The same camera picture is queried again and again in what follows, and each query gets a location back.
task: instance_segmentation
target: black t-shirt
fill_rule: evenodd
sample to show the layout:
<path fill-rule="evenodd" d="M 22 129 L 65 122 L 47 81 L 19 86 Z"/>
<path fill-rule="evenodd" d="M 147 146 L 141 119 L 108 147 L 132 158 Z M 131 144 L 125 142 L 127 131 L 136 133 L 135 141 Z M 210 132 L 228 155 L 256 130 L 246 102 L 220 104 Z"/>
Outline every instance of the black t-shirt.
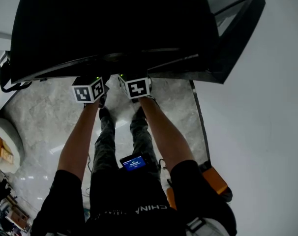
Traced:
<path fill-rule="evenodd" d="M 31 235 L 185 235 L 196 217 L 218 221 L 230 235 L 236 223 L 230 207 L 203 178 L 195 161 L 171 171 L 177 211 L 170 208 L 160 182 L 143 172 L 117 171 L 92 179 L 91 217 L 85 223 L 81 182 L 57 171 L 35 219 Z"/>

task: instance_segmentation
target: black sleeve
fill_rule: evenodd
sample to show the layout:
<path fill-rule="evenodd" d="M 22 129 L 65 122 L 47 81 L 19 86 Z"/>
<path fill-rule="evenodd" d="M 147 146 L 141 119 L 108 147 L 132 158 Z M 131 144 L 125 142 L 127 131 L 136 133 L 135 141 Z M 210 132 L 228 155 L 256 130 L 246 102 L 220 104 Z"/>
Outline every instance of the black sleeve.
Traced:
<path fill-rule="evenodd" d="M 59 170 L 33 222 L 31 236 L 45 236 L 47 233 L 80 235 L 84 225 L 81 181 L 74 174 Z"/>
<path fill-rule="evenodd" d="M 197 163 L 183 161 L 171 170 L 172 187 L 177 210 L 186 223 L 196 217 L 217 220 L 230 236 L 237 234 L 231 208 L 204 179 Z"/>

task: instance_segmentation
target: black shoe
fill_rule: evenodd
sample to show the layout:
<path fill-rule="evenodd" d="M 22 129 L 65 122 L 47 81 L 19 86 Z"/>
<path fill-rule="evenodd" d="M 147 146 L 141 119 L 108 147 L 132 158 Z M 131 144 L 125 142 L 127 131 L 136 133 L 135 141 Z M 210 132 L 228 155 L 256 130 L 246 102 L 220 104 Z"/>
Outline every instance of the black shoe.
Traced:
<path fill-rule="evenodd" d="M 145 112 L 143 110 L 142 107 L 140 107 L 137 112 L 134 114 L 133 116 L 133 120 L 135 119 L 140 119 L 140 118 L 143 118 L 143 119 L 146 119 L 146 115 L 145 115 Z"/>
<path fill-rule="evenodd" d="M 100 120 L 102 120 L 102 118 L 105 117 L 105 116 L 111 117 L 110 112 L 109 112 L 109 110 L 106 107 L 101 108 L 99 110 L 99 118 L 100 118 Z"/>

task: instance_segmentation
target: person's left arm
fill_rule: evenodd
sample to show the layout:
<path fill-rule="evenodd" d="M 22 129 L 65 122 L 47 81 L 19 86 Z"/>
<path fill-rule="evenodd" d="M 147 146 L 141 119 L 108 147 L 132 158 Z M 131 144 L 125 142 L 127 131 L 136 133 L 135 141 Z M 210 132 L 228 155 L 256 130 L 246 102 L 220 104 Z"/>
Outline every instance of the person's left arm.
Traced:
<path fill-rule="evenodd" d="M 71 132 L 61 152 L 50 193 L 34 220 L 31 235 L 82 234 L 85 220 L 81 184 L 98 106 L 99 101 L 87 105 Z"/>

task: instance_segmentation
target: gray marble floor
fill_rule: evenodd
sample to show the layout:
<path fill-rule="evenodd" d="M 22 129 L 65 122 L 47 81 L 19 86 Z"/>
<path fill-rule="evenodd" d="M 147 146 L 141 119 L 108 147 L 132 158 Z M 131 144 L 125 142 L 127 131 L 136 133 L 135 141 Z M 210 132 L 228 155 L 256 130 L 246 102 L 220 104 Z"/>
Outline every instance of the gray marble floor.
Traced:
<path fill-rule="evenodd" d="M 16 174 L 8 174 L 9 182 L 19 205 L 34 218 L 41 209 L 49 193 L 61 150 L 83 109 L 82 104 L 74 102 L 70 86 L 74 78 L 51 79 L 33 82 L 20 91 L 5 107 L 4 115 L 17 128 L 23 140 L 26 157 Z M 106 106 L 117 118 L 116 155 L 118 160 L 133 151 L 132 136 L 129 132 L 131 118 L 139 108 L 132 104 L 120 91 L 117 77 L 107 82 L 110 88 Z M 198 116 L 196 103 L 188 81 L 153 79 L 152 93 L 163 112 L 187 139 L 198 163 L 207 160 L 204 136 Z M 89 154 L 93 158 L 94 143 L 100 134 L 100 121 L 94 123 Z M 154 142 L 157 158 L 161 155 Z M 162 170 L 163 188 L 168 187 L 169 173 Z M 84 206 L 89 208 L 86 189 L 90 186 L 90 171 L 86 167 L 82 185 Z"/>

